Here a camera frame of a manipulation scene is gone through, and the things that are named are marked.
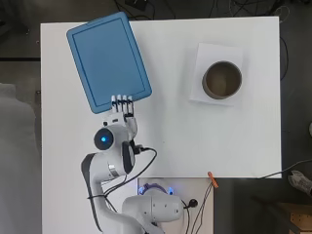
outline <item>white paper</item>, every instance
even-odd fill
[[[206,71],[211,65],[222,60],[234,63],[241,70],[243,64],[243,51],[240,48],[235,47],[224,47],[204,43],[199,44],[192,81],[191,100],[219,105],[234,105],[236,102],[240,101],[244,86],[242,86],[235,95],[226,99],[213,99],[204,92],[202,80]]]

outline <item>blue plastic tray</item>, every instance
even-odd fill
[[[96,19],[67,32],[89,105],[94,113],[111,108],[112,95],[151,95],[137,42],[124,13]]]

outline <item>white table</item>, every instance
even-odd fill
[[[80,164],[98,151],[93,136],[106,113],[90,110],[65,37],[79,24],[41,25],[44,234],[98,233]],[[159,153],[143,176],[205,177],[212,171],[253,177],[280,171],[278,18],[131,25],[153,89],[151,97],[135,104],[136,142]],[[243,85],[249,98],[239,106],[188,100],[199,42],[244,50],[242,73],[248,79]],[[150,157],[137,157],[134,173]],[[133,193],[135,186],[127,191]]]

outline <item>robot finger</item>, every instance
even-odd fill
[[[124,115],[127,115],[128,114],[127,96],[123,96],[122,104],[123,104]]]
[[[113,113],[117,112],[117,101],[116,96],[111,96],[111,109]]]
[[[117,112],[122,112],[123,111],[123,105],[122,105],[122,100],[121,100],[121,95],[117,96]]]
[[[129,115],[134,116],[135,110],[134,110],[134,102],[133,102],[132,96],[128,96],[128,111],[129,111]]]

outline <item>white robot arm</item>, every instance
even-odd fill
[[[136,146],[137,122],[131,97],[112,97],[112,114],[95,135],[95,145],[101,150],[86,156],[81,170],[87,184],[92,212],[97,228],[109,234],[163,234],[157,222],[179,219],[183,206],[177,196],[154,188],[144,195],[127,198],[123,213],[111,211],[101,184],[129,174],[141,146]]]

